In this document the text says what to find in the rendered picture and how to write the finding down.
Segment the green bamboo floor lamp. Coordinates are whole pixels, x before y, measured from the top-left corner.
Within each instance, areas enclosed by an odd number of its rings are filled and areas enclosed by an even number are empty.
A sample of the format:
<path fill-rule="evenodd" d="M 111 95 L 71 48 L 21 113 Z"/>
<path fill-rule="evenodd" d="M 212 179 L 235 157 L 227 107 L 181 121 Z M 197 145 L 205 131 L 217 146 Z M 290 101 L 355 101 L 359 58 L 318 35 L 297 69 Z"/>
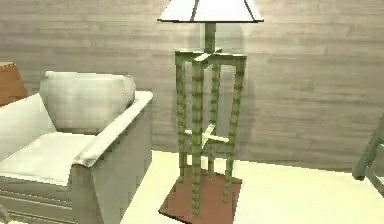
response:
<path fill-rule="evenodd" d="M 261 23 L 255 0 L 169 0 L 160 22 L 204 25 L 202 51 L 175 52 L 179 177 L 159 213 L 182 224 L 234 224 L 242 180 L 234 149 L 247 57 L 216 46 L 219 23 Z M 221 67 L 235 68 L 229 133 L 217 132 Z"/>

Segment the brown wooden furniture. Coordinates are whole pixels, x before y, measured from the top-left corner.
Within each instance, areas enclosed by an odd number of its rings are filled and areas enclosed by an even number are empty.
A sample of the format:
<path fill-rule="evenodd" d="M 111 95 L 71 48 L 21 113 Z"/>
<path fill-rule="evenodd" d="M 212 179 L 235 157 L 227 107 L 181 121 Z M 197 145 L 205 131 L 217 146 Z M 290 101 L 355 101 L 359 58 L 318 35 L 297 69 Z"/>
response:
<path fill-rule="evenodd" d="M 0 62 L 0 106 L 28 96 L 27 89 L 14 62 Z"/>

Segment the pale grey cushion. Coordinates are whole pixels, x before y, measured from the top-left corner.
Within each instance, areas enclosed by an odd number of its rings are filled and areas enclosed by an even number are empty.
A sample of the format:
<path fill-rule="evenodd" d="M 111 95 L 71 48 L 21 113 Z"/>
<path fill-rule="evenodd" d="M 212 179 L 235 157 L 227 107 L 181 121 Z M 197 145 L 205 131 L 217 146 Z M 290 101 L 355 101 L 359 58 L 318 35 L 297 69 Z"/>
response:
<path fill-rule="evenodd" d="M 46 71 L 39 93 L 58 131 L 97 134 L 135 99 L 130 75 Z"/>

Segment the grey-green chair frame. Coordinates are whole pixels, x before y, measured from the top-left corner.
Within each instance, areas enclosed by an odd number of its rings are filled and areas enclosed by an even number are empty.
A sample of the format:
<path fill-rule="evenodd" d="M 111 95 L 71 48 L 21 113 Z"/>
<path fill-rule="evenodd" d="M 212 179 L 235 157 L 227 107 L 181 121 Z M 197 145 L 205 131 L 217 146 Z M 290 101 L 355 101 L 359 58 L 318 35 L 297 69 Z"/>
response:
<path fill-rule="evenodd" d="M 384 150 L 384 113 L 379 118 L 377 127 L 373 131 L 364 152 L 352 170 L 352 177 L 355 180 L 363 181 L 367 178 L 384 198 L 384 177 L 377 176 L 372 169 L 372 164 L 380 150 Z"/>

